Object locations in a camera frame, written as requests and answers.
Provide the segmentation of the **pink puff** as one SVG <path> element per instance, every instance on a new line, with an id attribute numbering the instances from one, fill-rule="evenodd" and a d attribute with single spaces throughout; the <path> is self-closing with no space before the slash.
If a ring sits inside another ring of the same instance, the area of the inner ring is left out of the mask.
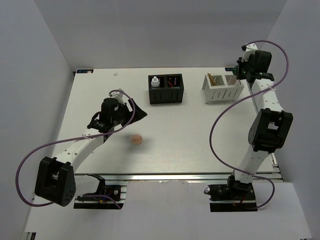
<path id="1" fill-rule="evenodd" d="M 143 142 L 143 138 L 140 134 L 134 134 L 131 137 L 131 143 L 135 146 L 140 145 Z"/>

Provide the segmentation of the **white small bottle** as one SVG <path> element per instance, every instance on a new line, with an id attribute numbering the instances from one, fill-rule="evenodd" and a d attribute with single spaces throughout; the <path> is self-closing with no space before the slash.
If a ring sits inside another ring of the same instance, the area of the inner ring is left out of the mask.
<path id="1" fill-rule="evenodd" d="M 159 88 L 160 87 L 160 79 L 157 76 L 154 76 L 151 79 L 150 85 L 152 88 Z"/>

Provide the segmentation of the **gold brush vertical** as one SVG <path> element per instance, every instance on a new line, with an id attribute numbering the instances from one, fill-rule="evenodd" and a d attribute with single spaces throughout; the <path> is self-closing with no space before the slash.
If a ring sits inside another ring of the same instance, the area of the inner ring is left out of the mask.
<path id="1" fill-rule="evenodd" d="M 207 77 L 210 81 L 211 86 L 215 86 L 216 82 L 215 82 L 215 79 L 213 78 L 213 76 L 210 73 L 207 73 Z"/>

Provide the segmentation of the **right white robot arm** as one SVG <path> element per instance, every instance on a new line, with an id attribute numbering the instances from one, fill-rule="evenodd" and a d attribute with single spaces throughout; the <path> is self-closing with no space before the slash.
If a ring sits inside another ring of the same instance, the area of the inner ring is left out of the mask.
<path id="1" fill-rule="evenodd" d="M 269 155 L 283 147 L 293 122 L 293 114 L 282 108 L 273 90 L 274 77 L 268 72 L 271 60 L 270 52 L 250 47 L 237 61 L 236 78 L 247 81 L 257 116 L 248 133 L 246 154 L 225 187 L 233 200 L 251 190 L 253 176 Z"/>

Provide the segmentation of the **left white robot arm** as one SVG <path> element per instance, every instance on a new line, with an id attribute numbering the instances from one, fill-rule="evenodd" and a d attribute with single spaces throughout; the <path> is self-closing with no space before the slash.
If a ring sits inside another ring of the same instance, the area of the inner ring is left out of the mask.
<path id="1" fill-rule="evenodd" d="M 148 114 L 134 100 L 126 103 L 117 98 L 103 100 L 101 109 L 87 125 L 83 136 L 54 157 L 44 157 L 39 164 L 35 184 L 35 195 L 45 200 L 67 206 L 76 193 L 75 172 L 83 161 L 104 144 L 115 127 L 127 126 L 140 121 Z"/>

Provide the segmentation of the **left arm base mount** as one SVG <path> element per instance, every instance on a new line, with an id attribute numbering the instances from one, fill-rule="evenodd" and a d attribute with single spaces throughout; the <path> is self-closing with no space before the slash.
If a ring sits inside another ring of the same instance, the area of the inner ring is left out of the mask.
<path id="1" fill-rule="evenodd" d="M 124 206 L 128 185 L 126 181 L 86 174 L 75 176 L 75 183 L 74 209 L 120 210 Z"/>

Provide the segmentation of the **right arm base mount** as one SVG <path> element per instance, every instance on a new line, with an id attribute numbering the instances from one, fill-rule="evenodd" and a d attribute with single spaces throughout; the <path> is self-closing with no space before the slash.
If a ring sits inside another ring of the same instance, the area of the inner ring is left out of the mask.
<path id="1" fill-rule="evenodd" d="M 212 213 L 257 212 L 256 195 L 252 185 L 248 190 L 231 189 L 227 184 L 211 184 L 203 193 L 209 196 Z"/>

